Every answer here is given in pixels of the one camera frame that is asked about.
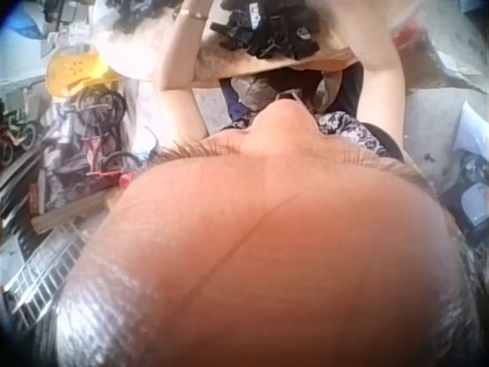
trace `yellow object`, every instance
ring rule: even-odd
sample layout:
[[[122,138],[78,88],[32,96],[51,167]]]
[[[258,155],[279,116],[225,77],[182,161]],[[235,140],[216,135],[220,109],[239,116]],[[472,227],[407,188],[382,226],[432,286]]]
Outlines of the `yellow object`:
[[[72,97],[87,86],[122,79],[94,50],[84,54],[56,52],[47,66],[46,85],[54,97]]]

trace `wrist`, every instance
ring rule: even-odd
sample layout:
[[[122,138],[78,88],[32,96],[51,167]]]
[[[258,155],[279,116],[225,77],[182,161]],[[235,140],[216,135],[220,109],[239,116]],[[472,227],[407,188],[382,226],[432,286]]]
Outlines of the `wrist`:
[[[184,0],[182,9],[187,9],[194,13],[209,15],[213,0]]]

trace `white paper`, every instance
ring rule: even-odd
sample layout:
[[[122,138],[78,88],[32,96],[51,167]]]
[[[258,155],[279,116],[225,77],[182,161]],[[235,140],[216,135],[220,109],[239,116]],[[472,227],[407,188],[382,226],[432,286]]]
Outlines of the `white paper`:
[[[455,151],[469,151],[489,161],[489,124],[466,102],[454,143]]]

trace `bracelet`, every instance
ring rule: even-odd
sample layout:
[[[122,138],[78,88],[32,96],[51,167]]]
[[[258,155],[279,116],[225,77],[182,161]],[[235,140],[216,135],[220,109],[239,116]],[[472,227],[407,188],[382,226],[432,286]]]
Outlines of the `bracelet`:
[[[208,21],[209,17],[202,13],[192,13],[189,9],[180,9],[180,15],[185,15],[187,17],[196,19],[198,21]]]

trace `wooden table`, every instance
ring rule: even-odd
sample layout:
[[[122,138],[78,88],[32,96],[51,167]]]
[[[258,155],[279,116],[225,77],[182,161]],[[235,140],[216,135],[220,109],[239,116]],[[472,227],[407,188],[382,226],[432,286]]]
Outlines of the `wooden table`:
[[[420,3],[420,0],[368,1],[379,14],[379,18],[388,23],[393,34],[402,29]],[[347,67],[349,61],[354,59],[347,44],[339,37],[338,27],[334,24],[325,0],[309,0],[309,5],[321,15],[322,31],[318,36],[321,50],[299,62],[285,58],[259,60],[244,51],[230,52],[222,49],[219,46],[222,38],[209,29],[211,21],[227,23],[229,13],[220,8],[220,3],[221,0],[214,1],[202,38],[196,66],[197,83],[300,65],[310,69],[337,71]],[[172,13],[168,9],[159,19],[143,21],[133,34],[123,34],[110,27],[117,19],[117,12],[107,9],[105,0],[96,0],[92,15],[95,30],[93,43],[109,66],[118,73],[132,79],[151,80],[157,54],[173,26]]]

